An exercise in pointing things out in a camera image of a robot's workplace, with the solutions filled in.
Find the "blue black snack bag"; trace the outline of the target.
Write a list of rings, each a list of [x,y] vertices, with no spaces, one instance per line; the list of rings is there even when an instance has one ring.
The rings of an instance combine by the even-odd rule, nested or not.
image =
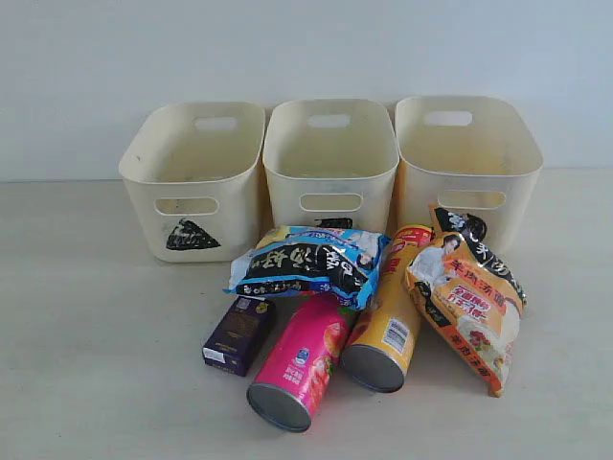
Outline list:
[[[231,263],[228,293],[294,297],[331,293],[365,310],[378,286],[384,234],[354,229],[280,226]]]

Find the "orange noodle snack bag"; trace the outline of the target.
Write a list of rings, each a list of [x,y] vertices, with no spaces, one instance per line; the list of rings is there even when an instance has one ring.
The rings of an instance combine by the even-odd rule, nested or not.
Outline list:
[[[484,243],[485,222],[429,206],[433,239],[408,263],[405,283],[423,318],[488,386],[503,394],[526,295]]]

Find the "cream bin square mark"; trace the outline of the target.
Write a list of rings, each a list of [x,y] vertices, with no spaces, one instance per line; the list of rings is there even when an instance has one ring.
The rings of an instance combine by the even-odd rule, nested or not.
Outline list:
[[[385,232],[399,153],[381,103],[319,99],[277,105],[262,163],[275,226]]]

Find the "pink chips can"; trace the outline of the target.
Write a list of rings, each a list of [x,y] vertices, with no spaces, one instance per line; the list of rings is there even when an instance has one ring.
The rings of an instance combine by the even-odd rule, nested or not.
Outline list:
[[[305,300],[247,388],[254,411],[286,431],[308,430],[355,318],[356,312],[333,294]]]

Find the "cream bin triangle mark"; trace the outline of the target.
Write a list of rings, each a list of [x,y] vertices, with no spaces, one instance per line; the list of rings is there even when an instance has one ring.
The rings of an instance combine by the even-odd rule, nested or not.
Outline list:
[[[226,262],[257,242],[265,121],[247,102],[176,103],[147,117],[119,173],[156,258]]]

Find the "yellow chips can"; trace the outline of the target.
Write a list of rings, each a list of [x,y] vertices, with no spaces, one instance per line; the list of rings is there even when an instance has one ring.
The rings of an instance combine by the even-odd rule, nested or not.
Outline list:
[[[371,305],[362,311],[341,354],[346,372],[379,393],[400,389],[420,333],[421,316],[404,284],[406,266],[430,243],[431,228],[399,228],[385,250]]]

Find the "purple small carton box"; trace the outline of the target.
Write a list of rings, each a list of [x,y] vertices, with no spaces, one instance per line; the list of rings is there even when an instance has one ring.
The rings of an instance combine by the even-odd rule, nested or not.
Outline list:
[[[202,346],[204,363],[245,377],[276,318],[277,308],[273,302],[238,296]]]

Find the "cream bin circle mark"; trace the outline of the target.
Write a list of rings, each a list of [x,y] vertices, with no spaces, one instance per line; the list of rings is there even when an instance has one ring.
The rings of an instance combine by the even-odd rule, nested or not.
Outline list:
[[[395,129],[397,224],[428,224],[437,204],[479,217],[486,245],[508,251],[544,163],[517,110],[485,96],[415,96],[397,103]]]

